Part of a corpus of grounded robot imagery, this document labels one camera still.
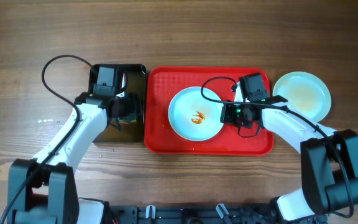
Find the green yellow sponge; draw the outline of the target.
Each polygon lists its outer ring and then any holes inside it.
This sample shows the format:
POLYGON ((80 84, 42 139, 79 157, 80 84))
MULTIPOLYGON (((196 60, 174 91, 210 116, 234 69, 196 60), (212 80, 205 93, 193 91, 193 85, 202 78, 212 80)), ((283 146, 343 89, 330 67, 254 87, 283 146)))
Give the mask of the green yellow sponge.
POLYGON ((120 123, 136 123, 137 122, 137 117, 131 117, 131 116, 126 116, 126 117, 121 117, 119 118, 119 122, 120 123))

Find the white plate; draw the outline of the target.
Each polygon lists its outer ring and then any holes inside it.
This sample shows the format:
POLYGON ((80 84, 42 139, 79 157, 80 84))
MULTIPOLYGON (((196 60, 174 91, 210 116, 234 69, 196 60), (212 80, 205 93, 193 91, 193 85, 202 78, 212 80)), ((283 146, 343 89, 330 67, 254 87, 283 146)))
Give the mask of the white plate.
POLYGON ((280 95, 307 118, 319 122, 332 105, 331 94, 322 80, 308 72, 290 72, 279 78, 273 96, 280 95))
POLYGON ((223 123, 220 122, 223 104, 220 101, 220 97, 207 88, 185 88, 169 104, 170 126, 183 139, 209 140, 223 128, 223 123))

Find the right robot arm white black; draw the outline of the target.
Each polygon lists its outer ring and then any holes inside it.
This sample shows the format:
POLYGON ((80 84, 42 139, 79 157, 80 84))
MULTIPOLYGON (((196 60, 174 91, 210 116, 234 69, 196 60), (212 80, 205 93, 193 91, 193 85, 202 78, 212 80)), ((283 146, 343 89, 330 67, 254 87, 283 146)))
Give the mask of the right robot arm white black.
POLYGON ((301 156, 301 188, 278 197, 281 222, 290 223, 326 214, 354 214, 358 204, 358 134, 336 131, 304 117, 281 96, 270 96, 261 74, 240 77, 231 87, 242 101, 225 101, 221 122, 239 129, 257 125, 279 135, 301 156))

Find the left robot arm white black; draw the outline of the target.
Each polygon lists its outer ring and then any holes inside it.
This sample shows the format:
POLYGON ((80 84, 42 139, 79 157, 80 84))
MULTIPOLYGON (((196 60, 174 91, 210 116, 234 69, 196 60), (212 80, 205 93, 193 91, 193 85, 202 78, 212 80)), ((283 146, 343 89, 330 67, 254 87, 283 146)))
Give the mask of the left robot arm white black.
POLYGON ((89 90, 75 98, 73 111, 57 135, 31 159, 16 159, 9 169, 8 203, 1 223, 111 223, 109 203, 80 198, 74 173, 85 152, 107 128, 136 121, 143 106, 129 93, 129 75, 141 64, 99 64, 89 75, 89 90))

